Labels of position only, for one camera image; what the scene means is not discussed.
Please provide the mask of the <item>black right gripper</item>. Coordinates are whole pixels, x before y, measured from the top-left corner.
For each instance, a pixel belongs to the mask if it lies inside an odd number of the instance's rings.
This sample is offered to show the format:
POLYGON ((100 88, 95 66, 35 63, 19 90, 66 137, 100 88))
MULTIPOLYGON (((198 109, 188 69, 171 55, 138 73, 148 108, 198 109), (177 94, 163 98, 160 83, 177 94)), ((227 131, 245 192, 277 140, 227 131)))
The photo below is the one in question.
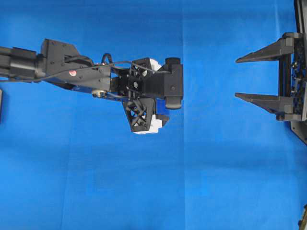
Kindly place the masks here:
POLYGON ((279 59, 279 96, 235 93, 271 114, 283 114, 282 120, 307 120, 307 38, 302 33, 285 33, 282 38, 236 63, 276 61, 279 59))

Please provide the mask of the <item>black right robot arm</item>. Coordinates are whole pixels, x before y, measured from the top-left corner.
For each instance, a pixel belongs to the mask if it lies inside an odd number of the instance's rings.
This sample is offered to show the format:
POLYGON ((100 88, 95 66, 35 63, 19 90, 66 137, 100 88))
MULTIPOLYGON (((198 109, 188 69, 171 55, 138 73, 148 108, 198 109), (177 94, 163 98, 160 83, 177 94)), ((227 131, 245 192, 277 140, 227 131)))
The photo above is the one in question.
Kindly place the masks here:
POLYGON ((235 96, 288 121, 291 131, 307 141, 307 2, 295 0, 296 32, 287 32, 276 42, 249 53, 236 63, 278 61, 278 95, 235 93, 235 96))

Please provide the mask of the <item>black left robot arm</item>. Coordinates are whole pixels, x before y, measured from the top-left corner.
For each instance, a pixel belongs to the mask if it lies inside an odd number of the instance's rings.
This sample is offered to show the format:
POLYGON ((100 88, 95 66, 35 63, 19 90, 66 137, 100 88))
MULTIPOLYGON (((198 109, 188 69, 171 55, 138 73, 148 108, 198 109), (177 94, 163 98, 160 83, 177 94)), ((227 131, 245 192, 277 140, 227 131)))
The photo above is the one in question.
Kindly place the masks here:
POLYGON ((160 67, 149 58, 113 62, 109 53, 95 64, 74 45, 50 39, 44 40, 39 54, 17 47, 0 48, 1 82, 44 81, 94 98, 121 102, 130 129, 136 134, 158 133, 169 120, 169 116, 158 113, 157 98, 140 91, 143 77, 158 72, 160 67))

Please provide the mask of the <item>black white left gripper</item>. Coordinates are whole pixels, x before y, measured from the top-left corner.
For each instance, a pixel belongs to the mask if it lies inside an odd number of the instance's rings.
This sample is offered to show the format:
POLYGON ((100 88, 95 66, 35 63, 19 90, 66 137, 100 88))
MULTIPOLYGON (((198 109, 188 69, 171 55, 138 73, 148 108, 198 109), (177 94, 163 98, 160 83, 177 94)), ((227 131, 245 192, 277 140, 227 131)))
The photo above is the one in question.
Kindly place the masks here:
POLYGON ((131 132, 139 135, 156 134, 168 121, 168 116, 157 113, 157 98, 143 92, 143 80, 151 77, 162 66, 154 59, 133 61, 130 67, 113 67, 110 90, 122 101, 131 132))

